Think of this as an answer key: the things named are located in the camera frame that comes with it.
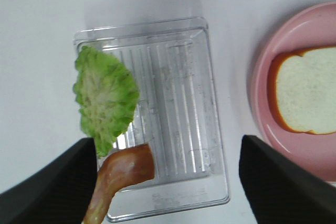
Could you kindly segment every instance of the white background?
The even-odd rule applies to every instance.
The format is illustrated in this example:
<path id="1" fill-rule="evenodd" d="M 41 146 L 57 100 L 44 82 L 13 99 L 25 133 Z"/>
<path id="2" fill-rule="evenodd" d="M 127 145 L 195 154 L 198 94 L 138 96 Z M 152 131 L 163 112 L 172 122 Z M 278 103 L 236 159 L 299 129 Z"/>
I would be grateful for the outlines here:
<path id="1" fill-rule="evenodd" d="M 129 223 L 256 223 L 238 177 L 243 134 L 257 134 L 247 83 L 268 37 L 296 12 L 331 0 L 0 0 L 0 192 L 74 142 L 76 31 L 170 18 L 209 23 L 231 201 Z"/>

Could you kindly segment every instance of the clear plastic tray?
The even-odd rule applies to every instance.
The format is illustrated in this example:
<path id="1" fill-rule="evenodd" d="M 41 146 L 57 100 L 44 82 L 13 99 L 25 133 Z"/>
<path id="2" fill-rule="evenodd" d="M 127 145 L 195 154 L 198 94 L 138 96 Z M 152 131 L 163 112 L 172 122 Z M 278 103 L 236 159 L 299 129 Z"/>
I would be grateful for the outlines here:
<path id="1" fill-rule="evenodd" d="M 84 30 L 75 35 L 77 53 L 84 45 L 115 55 L 132 72 L 140 100 L 134 121 L 114 148 L 147 142 L 156 165 L 153 180 L 116 194 L 108 220 L 227 203 L 206 20 L 193 17 Z"/>

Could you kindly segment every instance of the food item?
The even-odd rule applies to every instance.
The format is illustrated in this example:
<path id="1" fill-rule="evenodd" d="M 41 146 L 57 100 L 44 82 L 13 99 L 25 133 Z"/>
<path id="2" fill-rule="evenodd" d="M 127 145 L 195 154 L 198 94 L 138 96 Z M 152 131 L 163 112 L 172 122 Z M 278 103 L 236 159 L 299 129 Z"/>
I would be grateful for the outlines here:
<path id="1" fill-rule="evenodd" d="M 271 63 L 268 102 L 276 122 L 290 132 L 336 132 L 336 47 L 278 55 Z"/>
<path id="2" fill-rule="evenodd" d="M 152 178 L 154 160 L 148 144 L 111 154 L 98 171 L 96 186 L 83 224 L 101 224 L 117 191 Z"/>
<path id="3" fill-rule="evenodd" d="M 92 47 L 82 47 L 75 66 L 78 78 L 73 90 L 80 105 L 81 130 L 94 138 L 98 156 L 106 156 L 133 121 L 138 87 L 116 57 Z"/>

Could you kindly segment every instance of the bread slice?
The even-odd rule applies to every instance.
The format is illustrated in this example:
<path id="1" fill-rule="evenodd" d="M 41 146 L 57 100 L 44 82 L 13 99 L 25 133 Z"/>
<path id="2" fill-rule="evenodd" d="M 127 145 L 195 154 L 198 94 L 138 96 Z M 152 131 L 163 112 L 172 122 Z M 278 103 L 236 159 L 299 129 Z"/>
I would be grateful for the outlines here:
<path id="1" fill-rule="evenodd" d="M 290 132 L 336 132 L 336 47 L 279 54 L 271 63 L 268 102 L 276 122 Z"/>

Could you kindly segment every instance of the pink plate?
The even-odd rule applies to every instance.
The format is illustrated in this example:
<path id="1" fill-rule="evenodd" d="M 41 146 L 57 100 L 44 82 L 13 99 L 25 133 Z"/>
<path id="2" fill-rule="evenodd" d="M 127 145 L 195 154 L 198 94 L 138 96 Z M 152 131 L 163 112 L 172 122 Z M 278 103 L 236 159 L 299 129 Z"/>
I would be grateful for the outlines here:
<path id="1" fill-rule="evenodd" d="M 336 1 L 301 11 L 273 35 L 256 63 L 250 101 L 265 142 L 316 176 L 334 182 L 336 133 L 311 135 L 285 131 L 271 115 L 266 89 L 268 69 L 276 55 L 300 48 L 329 45 L 336 45 Z"/>

